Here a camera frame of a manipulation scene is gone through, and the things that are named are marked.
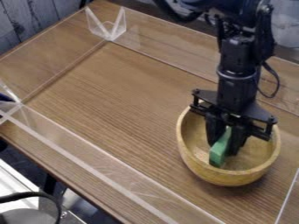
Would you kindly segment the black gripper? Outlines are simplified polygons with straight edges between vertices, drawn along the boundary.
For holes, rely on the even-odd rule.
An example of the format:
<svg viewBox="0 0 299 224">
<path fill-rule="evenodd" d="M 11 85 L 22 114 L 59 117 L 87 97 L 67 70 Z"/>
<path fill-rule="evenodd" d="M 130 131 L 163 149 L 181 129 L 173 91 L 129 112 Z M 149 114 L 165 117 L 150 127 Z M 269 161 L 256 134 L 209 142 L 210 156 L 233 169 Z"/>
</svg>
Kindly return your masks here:
<svg viewBox="0 0 299 224">
<path fill-rule="evenodd" d="M 205 117 L 210 146 L 232 127 L 229 155 L 237 156 L 250 137 L 270 140 L 277 118 L 257 102 L 260 71 L 229 73 L 219 69 L 218 75 L 217 91 L 193 90 L 191 111 Z"/>
</svg>

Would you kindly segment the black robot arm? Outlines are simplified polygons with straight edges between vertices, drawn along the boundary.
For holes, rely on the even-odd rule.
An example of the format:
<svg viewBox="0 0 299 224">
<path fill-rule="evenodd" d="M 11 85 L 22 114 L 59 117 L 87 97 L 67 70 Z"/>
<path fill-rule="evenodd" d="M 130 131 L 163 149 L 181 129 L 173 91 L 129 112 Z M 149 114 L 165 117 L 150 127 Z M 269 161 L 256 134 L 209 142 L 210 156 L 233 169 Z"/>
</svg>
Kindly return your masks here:
<svg viewBox="0 0 299 224">
<path fill-rule="evenodd" d="M 226 154 L 236 156 L 250 137 L 272 138 L 277 118 L 258 104 L 261 72 L 270 70 L 276 39 L 272 30 L 274 6 L 270 0 L 178 0 L 191 11 L 179 14 L 166 0 L 154 0 L 179 23 L 205 17 L 217 27 L 221 60 L 215 91 L 193 91 L 191 111 L 205 117 L 207 140 L 215 145 L 232 129 Z"/>
</svg>

